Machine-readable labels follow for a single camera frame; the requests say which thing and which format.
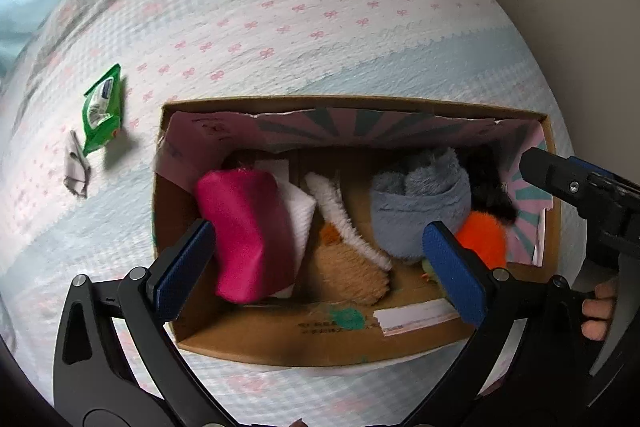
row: black furry object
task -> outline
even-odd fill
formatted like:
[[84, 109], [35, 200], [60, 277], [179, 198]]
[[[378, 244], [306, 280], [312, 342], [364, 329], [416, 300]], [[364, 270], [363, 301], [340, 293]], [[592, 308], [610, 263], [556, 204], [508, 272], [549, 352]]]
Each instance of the black furry object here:
[[460, 165], [469, 174], [471, 209], [497, 217], [505, 225], [513, 225], [518, 210], [502, 190], [494, 150], [489, 145], [456, 150]]

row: white plush strip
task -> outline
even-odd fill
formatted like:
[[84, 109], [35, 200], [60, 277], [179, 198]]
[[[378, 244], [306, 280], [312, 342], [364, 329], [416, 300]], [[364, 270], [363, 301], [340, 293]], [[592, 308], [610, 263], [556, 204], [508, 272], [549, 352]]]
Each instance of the white plush strip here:
[[391, 260], [385, 255], [370, 247], [367, 242], [358, 235], [351, 224], [351, 219], [344, 209], [342, 199], [334, 184], [324, 176], [309, 172], [305, 176], [306, 186], [311, 195], [318, 201], [318, 207], [324, 220], [329, 221], [340, 233], [342, 240], [358, 251], [358, 253], [384, 271], [391, 270]]

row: bedsheet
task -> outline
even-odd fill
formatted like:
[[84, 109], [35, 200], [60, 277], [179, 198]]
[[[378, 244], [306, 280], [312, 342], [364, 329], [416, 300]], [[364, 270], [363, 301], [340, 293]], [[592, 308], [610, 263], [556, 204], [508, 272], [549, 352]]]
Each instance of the bedsheet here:
[[[88, 159], [88, 198], [62, 184], [65, 134], [82, 94], [113, 63], [126, 77], [124, 129]], [[168, 100], [268, 94], [416, 96], [561, 113], [524, 40], [494, 0], [63, 0], [0, 87], [0, 331], [49, 400], [72, 277], [122, 277], [152, 261], [151, 162]], [[573, 280], [585, 227], [562, 208], [559, 272]], [[157, 393], [122, 324], [141, 386]], [[516, 342], [504, 350], [513, 354]], [[368, 372], [311, 376], [183, 353], [238, 421], [393, 424], [463, 343]]]

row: pink pouch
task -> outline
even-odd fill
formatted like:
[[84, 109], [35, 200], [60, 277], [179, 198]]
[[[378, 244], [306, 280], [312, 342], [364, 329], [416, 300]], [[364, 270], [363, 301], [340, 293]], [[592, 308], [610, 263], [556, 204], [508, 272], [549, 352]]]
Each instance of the pink pouch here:
[[216, 229], [216, 295], [247, 304], [293, 284], [291, 221], [272, 174], [211, 171], [194, 194], [202, 217]]

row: green package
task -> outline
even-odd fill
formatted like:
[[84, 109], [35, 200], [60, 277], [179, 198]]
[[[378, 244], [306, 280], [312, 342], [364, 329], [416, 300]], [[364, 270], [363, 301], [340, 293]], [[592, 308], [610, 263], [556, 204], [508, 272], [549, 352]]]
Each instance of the green package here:
[[120, 65], [107, 71], [84, 94], [84, 155], [104, 147], [120, 130]]

